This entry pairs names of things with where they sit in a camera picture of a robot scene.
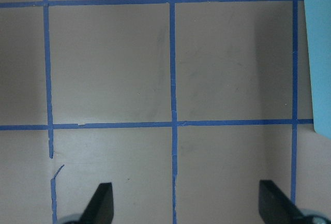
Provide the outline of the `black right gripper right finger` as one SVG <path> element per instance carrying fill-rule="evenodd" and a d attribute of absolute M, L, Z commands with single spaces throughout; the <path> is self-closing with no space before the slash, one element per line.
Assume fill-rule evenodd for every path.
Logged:
<path fill-rule="evenodd" d="M 259 214 L 266 224 L 307 223 L 304 214 L 271 180 L 259 181 Z"/>

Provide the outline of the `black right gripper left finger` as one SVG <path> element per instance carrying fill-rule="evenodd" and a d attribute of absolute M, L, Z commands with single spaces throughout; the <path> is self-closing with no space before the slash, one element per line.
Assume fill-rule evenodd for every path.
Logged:
<path fill-rule="evenodd" d="M 112 183 L 101 183 L 79 219 L 79 223 L 111 224 L 114 218 Z"/>

